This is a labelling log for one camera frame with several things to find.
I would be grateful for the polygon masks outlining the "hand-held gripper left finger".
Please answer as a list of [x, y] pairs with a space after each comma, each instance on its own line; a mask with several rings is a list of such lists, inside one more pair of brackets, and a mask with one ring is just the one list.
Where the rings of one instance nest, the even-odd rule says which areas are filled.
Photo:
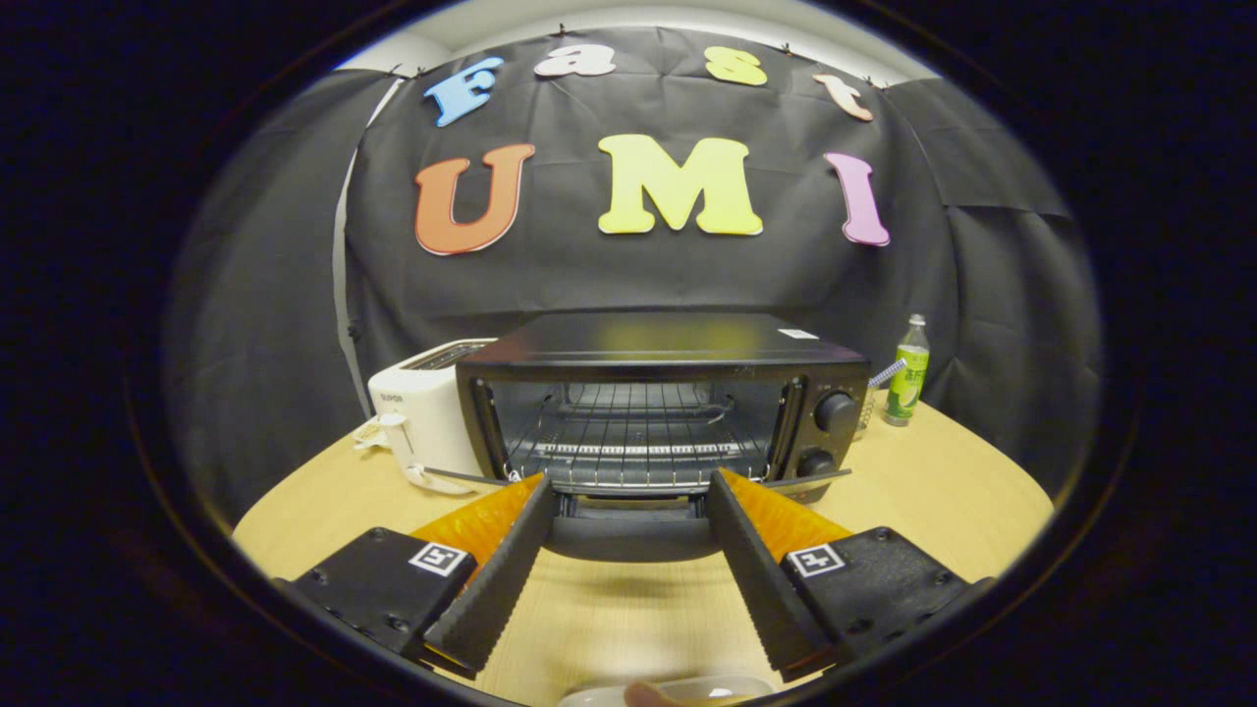
[[507, 629], [556, 509], [549, 479], [533, 476], [412, 533], [370, 528], [277, 587], [406, 660], [471, 679]]

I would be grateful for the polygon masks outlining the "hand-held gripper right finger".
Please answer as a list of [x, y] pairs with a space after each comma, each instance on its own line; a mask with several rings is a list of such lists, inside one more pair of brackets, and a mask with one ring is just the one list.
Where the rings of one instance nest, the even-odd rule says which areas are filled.
[[965, 581], [890, 527], [848, 531], [732, 470], [711, 478], [706, 509], [783, 681], [903, 644], [989, 585]]

